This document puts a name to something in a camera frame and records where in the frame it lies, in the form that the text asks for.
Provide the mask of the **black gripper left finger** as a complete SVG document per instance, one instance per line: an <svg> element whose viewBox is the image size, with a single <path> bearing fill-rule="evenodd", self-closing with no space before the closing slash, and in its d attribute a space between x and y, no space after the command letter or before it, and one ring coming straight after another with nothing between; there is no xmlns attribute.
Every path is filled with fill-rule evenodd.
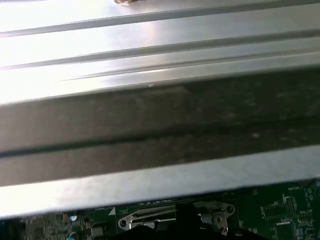
<svg viewBox="0 0 320 240"><path fill-rule="evenodd" d="M187 203L138 209L118 221L114 240L187 240Z"/></svg>

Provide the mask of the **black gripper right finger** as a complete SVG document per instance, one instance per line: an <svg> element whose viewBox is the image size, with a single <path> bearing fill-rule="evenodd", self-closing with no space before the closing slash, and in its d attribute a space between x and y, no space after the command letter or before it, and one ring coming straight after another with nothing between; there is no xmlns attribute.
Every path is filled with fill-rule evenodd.
<svg viewBox="0 0 320 240"><path fill-rule="evenodd" d="M188 240L264 240L243 228L229 228L228 218L236 208L228 203L191 203L187 205Z"/></svg>

